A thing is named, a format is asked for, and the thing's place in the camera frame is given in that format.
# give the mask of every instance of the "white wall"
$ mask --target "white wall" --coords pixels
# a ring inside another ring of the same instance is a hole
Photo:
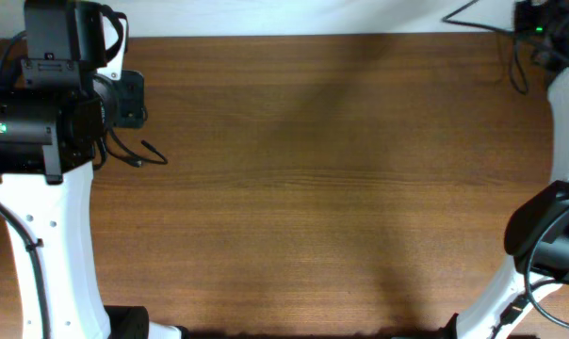
[[[134,37],[462,31],[440,19],[468,0],[105,0]],[[0,37],[24,29],[23,0],[0,0]],[[481,0],[459,18],[512,27],[513,0]]]

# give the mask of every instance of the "wood surface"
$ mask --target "wood surface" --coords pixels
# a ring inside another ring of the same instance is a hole
[[[491,34],[131,41],[150,119],[119,134],[170,164],[95,174],[103,302],[231,334],[444,326],[551,169],[543,73],[521,96],[500,52]],[[569,320],[569,290],[545,306]],[[20,310],[0,220],[0,338]],[[569,338],[537,314],[516,333]]]

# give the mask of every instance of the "brown wooden surface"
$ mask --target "brown wooden surface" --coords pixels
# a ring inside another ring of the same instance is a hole
[[[105,304],[193,330],[436,329],[546,186],[542,73],[511,89],[490,34],[133,40],[167,167],[114,159],[91,201]],[[569,290],[545,305],[569,320]],[[0,338],[21,331],[0,222]],[[532,314],[516,331],[569,338]]]

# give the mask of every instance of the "wooden tabletop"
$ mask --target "wooden tabletop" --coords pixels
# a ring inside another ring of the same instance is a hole
[[[444,326],[551,170],[543,74],[515,93],[500,52],[491,34],[131,41],[150,119],[119,134],[170,164],[95,174],[103,302],[195,331]],[[569,290],[544,305],[569,320]],[[0,338],[21,326],[0,220]],[[569,338],[535,313],[515,333]]]

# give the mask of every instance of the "green light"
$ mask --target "green light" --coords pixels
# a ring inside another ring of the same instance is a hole
[[[0,122],[0,134],[4,134],[8,131],[8,127],[6,126],[5,123]]]

